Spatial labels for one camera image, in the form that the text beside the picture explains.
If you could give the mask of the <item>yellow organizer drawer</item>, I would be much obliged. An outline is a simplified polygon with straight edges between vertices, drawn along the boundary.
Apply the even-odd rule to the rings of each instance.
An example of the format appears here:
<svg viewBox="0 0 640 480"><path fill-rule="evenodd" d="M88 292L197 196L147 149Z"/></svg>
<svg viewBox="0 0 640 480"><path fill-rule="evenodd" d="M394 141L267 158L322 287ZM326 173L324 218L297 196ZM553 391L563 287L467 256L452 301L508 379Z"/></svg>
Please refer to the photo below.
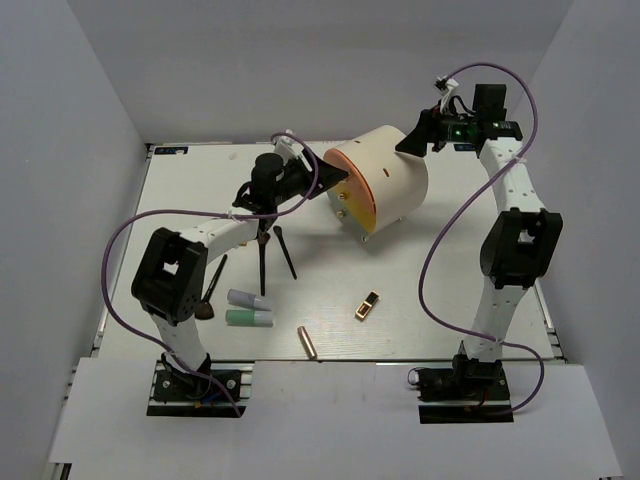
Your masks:
<svg viewBox="0 0 640 480"><path fill-rule="evenodd" d="M354 193L348 193L343 201L344 206L357 225L368 235L375 231L375 204L369 199Z"/></svg>

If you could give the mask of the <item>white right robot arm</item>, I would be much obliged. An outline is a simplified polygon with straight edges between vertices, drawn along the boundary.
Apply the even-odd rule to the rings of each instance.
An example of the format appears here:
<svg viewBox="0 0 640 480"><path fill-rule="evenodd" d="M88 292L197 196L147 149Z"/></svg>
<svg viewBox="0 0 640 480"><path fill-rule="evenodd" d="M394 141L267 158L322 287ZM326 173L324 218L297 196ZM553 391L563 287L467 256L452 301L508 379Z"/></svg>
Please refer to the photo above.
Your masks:
<svg viewBox="0 0 640 480"><path fill-rule="evenodd" d="M548 270L563 227L560 214L539 199L522 157L522 132L506 118L507 88L478 84L470 111L452 107L451 83L440 85L439 103L420 113L416 127L395 147L423 158L447 144L470 146L489 177L497 218L480 250L484 286L472 327L459 352L494 364L520 300Z"/></svg>

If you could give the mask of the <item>black makeup brush wide head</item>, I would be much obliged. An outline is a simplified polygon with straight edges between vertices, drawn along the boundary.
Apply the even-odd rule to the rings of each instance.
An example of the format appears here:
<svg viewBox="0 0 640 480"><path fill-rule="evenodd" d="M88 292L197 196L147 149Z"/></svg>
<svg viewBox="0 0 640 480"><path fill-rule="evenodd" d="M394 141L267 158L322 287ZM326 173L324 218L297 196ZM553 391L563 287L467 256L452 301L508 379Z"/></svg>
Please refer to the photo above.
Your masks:
<svg viewBox="0 0 640 480"><path fill-rule="evenodd" d="M266 247L270 240L270 234L266 228L266 222L263 220L259 222L256 240L259 252L260 295L264 296L266 294Z"/></svg>

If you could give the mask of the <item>rose gold lipstick tube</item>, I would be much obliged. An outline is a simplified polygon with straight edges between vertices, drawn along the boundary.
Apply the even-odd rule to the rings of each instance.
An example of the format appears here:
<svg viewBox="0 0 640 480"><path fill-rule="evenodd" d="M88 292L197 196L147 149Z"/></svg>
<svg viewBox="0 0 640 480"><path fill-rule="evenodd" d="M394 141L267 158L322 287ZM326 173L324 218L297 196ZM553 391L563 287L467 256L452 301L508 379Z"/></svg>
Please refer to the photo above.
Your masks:
<svg viewBox="0 0 640 480"><path fill-rule="evenodd" d="M317 360L318 353L313 344L313 341L304 326L299 326L297 328L297 334L303 346L303 349L310 360Z"/></svg>

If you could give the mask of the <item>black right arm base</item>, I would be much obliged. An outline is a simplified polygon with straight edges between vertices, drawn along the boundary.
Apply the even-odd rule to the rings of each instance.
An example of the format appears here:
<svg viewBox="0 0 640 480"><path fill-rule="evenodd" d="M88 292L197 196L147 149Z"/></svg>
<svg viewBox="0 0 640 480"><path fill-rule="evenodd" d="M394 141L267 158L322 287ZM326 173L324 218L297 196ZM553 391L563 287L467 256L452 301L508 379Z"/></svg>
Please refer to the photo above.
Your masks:
<svg viewBox="0 0 640 480"><path fill-rule="evenodd" d="M423 425L511 423L514 414L501 361L456 355L449 367L415 367L407 374L418 393Z"/></svg>

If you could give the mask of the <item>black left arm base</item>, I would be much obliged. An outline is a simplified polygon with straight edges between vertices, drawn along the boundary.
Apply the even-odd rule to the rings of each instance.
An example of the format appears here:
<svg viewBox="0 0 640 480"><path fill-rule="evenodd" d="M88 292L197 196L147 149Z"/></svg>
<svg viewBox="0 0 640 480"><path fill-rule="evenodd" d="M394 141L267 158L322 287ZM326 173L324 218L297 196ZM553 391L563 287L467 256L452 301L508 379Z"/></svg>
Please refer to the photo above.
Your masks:
<svg viewBox="0 0 640 480"><path fill-rule="evenodd" d="M214 362L211 376L224 385L243 414L251 394L254 363ZM231 418L238 415L215 383L174 373L157 361L146 415L150 417Z"/></svg>

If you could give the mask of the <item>cream round drawer organizer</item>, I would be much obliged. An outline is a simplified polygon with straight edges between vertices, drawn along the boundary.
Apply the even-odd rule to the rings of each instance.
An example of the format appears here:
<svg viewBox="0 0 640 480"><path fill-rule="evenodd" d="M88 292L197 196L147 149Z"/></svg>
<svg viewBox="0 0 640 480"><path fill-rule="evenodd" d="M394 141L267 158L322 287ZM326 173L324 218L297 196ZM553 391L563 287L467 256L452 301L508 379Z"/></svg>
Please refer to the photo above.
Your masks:
<svg viewBox="0 0 640 480"><path fill-rule="evenodd" d="M363 135L340 143L364 175L376 205L376 227L366 234L349 216L335 187L327 195L335 216L358 240L365 242L377 232L419 208L426 197L429 175L423 158L397 153L395 146L405 134L394 126L383 125Z"/></svg>

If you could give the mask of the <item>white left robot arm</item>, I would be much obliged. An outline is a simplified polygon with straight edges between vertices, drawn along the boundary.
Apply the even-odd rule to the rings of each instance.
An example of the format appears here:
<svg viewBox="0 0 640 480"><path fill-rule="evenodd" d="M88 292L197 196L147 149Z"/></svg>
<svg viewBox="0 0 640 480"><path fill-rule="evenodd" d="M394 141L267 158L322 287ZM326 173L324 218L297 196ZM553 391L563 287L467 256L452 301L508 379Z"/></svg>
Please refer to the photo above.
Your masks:
<svg viewBox="0 0 640 480"><path fill-rule="evenodd" d="M348 177L348 173L303 154L288 161L277 153L259 155L248 182L233 205L251 213L209 220L189 229L157 229L132 282L131 293L156 324L171 368L180 371L177 387L199 399L211 387L210 356L195 323L207 265L242 243L264 240L278 207L296 197L312 199Z"/></svg>

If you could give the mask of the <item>black makeup brush slim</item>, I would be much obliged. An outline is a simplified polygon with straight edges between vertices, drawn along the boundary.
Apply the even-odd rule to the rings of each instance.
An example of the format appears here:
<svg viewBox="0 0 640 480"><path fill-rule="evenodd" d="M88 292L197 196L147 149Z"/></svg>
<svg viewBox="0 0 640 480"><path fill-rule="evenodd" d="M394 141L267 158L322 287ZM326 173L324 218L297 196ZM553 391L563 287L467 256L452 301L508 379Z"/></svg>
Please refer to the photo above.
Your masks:
<svg viewBox="0 0 640 480"><path fill-rule="evenodd" d="M296 280L297 279L297 273L296 273L296 270L295 270L291 255L289 253L288 247L287 247L286 242L284 240L283 230L279 225L274 225L273 226L273 232L275 233L275 235L276 235L276 237L278 239L279 245L281 247L281 250L283 252L284 258L285 258L285 260L287 262L287 265L289 267L290 273L291 273L293 279Z"/></svg>

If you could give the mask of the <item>black gold square lipstick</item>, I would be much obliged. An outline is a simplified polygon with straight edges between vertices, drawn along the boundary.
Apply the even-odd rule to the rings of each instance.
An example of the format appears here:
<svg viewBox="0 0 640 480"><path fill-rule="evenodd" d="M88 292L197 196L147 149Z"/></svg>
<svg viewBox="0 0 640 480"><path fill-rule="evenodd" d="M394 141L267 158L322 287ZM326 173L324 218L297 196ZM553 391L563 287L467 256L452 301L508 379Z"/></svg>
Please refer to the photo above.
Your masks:
<svg viewBox="0 0 640 480"><path fill-rule="evenodd" d="M355 317L359 320L364 320L377 304L379 298L380 296L377 292L371 291L357 308Z"/></svg>

